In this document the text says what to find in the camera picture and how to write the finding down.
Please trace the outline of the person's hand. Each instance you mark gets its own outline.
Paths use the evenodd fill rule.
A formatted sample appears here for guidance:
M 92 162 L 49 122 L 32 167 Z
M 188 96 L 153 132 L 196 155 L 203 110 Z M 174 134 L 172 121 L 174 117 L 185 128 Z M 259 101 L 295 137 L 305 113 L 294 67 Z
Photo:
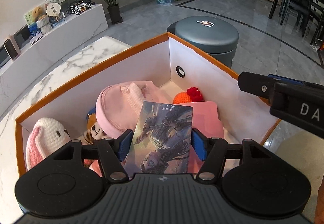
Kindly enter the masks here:
M 314 224 L 324 224 L 324 178 L 318 190 Z

